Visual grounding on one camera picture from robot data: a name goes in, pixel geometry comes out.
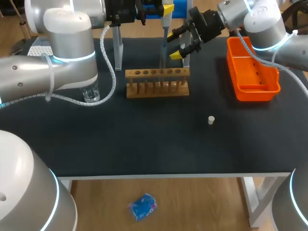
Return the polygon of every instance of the table leg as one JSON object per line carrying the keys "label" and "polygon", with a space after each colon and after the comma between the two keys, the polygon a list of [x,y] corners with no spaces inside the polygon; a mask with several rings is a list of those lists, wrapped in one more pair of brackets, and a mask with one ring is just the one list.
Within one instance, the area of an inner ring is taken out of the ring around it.
{"label": "table leg", "polygon": [[61,180],[61,183],[67,188],[69,192],[71,192],[72,182],[72,180]]}
{"label": "table leg", "polygon": [[285,177],[265,177],[256,189],[252,177],[241,177],[251,228],[260,228],[270,217],[272,198]]}
{"label": "table leg", "polygon": [[121,31],[119,26],[112,28],[114,53],[115,53],[115,70],[122,70],[122,58],[123,58],[123,41],[121,37]]}

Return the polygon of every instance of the metal stand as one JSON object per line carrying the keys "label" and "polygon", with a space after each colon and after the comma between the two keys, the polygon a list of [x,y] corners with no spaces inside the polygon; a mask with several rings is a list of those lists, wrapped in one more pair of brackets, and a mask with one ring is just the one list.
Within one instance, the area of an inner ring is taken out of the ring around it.
{"label": "metal stand", "polygon": [[[193,7],[193,0],[187,0],[187,14],[186,14],[186,19],[190,19],[189,16],[189,10]],[[181,39],[180,39],[180,46],[181,48],[185,48],[191,44],[191,33],[189,31],[186,31],[184,34],[182,34]],[[189,67],[189,58],[190,55],[187,55],[186,58],[184,58],[183,61],[183,67]]]}
{"label": "metal stand", "polygon": [[265,177],[256,189],[252,177],[241,177],[251,228],[260,228],[270,217],[272,198],[286,177]]}
{"label": "metal stand", "polygon": [[121,37],[121,31],[119,26],[112,28],[114,53],[115,53],[115,70],[122,70],[122,58],[123,58],[123,41]]}

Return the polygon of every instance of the white cylinder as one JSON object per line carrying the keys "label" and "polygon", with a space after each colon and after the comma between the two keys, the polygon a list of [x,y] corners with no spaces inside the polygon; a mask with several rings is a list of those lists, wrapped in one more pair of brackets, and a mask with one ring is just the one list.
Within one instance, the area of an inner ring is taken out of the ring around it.
{"label": "white cylinder", "polygon": [[208,117],[208,124],[212,125],[215,121],[215,117],[213,117],[212,115]]}
{"label": "white cylinder", "polygon": [[0,230],[73,231],[73,197],[19,137],[0,131]]}

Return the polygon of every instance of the blue object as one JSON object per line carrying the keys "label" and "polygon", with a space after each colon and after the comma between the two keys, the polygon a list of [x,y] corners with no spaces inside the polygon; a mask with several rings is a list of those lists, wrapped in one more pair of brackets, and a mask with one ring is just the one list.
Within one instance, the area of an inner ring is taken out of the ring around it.
{"label": "blue object", "polygon": [[[172,18],[186,18],[187,15],[187,0],[174,0],[174,11],[172,14]],[[147,19],[156,19],[161,18],[157,15],[147,15]]]}
{"label": "blue object", "polygon": [[136,221],[140,221],[150,215],[157,208],[154,197],[145,194],[134,203],[128,205],[128,210],[135,217]]}

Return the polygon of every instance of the white table frame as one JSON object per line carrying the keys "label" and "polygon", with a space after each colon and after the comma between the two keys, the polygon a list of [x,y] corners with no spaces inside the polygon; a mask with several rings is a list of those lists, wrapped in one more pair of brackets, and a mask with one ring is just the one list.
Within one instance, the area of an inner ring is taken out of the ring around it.
{"label": "white table frame", "polygon": [[[121,175],[93,177],[59,177],[64,186],[71,191],[73,180],[109,179],[166,179],[166,178],[229,178],[240,177],[244,189],[251,228],[260,228],[270,217],[272,198],[283,180],[290,173],[234,173],[234,174],[162,174],[162,175]],[[255,188],[253,177],[264,177]]]}

